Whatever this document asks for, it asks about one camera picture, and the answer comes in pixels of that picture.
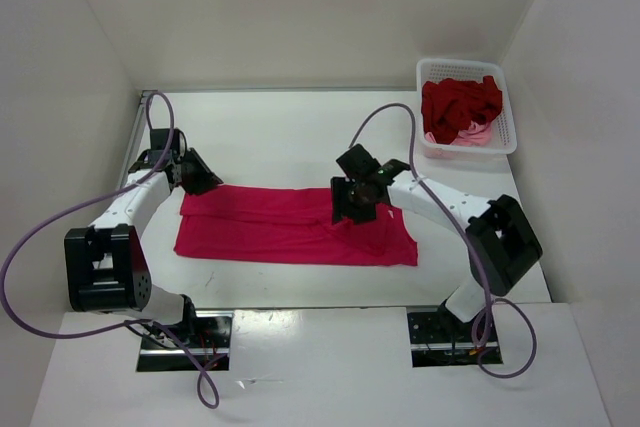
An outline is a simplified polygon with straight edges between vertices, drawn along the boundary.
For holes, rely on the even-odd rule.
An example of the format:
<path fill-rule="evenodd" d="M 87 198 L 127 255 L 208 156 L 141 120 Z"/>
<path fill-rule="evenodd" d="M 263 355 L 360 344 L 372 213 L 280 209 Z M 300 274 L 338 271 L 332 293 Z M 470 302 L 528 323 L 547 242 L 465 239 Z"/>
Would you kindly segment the magenta t shirt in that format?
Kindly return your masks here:
<path fill-rule="evenodd" d="M 184 196 L 174 252 L 182 257 L 335 266 L 418 265 L 418 246 L 401 211 L 376 207 L 376 219 L 332 222 L 328 188 L 222 185 Z"/>

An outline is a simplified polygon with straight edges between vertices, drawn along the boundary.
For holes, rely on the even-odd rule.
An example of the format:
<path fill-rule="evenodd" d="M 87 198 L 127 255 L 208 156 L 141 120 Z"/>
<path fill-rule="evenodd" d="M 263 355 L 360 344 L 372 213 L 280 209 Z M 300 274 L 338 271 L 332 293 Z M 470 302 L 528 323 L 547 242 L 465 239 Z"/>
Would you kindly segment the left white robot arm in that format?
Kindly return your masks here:
<path fill-rule="evenodd" d="M 181 130 L 152 129 L 149 140 L 104 213 L 64 238 L 69 301 L 76 312 L 157 322 L 169 340 L 185 347 L 200 332 L 195 306 L 188 296 L 154 285 L 141 236 L 174 190 L 201 195 L 223 181 L 187 146 Z"/>

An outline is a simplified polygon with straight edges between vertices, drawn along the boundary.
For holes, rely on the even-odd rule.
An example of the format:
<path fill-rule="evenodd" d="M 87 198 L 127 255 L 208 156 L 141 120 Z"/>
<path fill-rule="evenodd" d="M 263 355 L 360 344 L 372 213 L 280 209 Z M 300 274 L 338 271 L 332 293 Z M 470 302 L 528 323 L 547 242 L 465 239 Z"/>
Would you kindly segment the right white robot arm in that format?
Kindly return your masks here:
<path fill-rule="evenodd" d="M 410 164 L 384 164 L 360 144 L 337 159 L 344 175 L 331 179 L 332 221 L 372 222 L 384 205 L 412 213 L 461 235 L 470 273 L 441 304 L 439 329 L 460 340 L 487 301 L 507 295 L 543 254 L 520 203 L 473 196 L 420 175 Z"/>

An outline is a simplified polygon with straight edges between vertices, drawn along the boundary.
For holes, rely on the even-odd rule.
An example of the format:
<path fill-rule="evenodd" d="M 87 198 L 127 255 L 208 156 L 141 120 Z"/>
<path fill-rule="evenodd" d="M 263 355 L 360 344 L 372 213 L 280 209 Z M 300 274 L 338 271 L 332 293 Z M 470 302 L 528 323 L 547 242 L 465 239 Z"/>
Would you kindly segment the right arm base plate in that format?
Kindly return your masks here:
<path fill-rule="evenodd" d="M 495 328 L 487 346 L 476 348 L 472 324 L 461 323 L 438 307 L 408 308 L 406 317 L 414 368 L 474 365 L 480 354 L 485 354 L 485 364 L 503 363 Z"/>

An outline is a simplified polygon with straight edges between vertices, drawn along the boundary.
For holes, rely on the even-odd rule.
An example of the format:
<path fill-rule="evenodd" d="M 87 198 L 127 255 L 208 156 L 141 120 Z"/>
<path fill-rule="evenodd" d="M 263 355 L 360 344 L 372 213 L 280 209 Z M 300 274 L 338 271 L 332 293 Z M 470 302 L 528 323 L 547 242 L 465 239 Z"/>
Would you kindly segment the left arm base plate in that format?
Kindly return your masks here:
<path fill-rule="evenodd" d="M 196 311 L 192 327 L 170 326 L 169 330 L 208 371 L 228 371 L 233 327 L 232 311 Z M 174 340 L 156 327 L 139 330 L 140 347 L 136 371 L 140 373 L 196 371 Z"/>

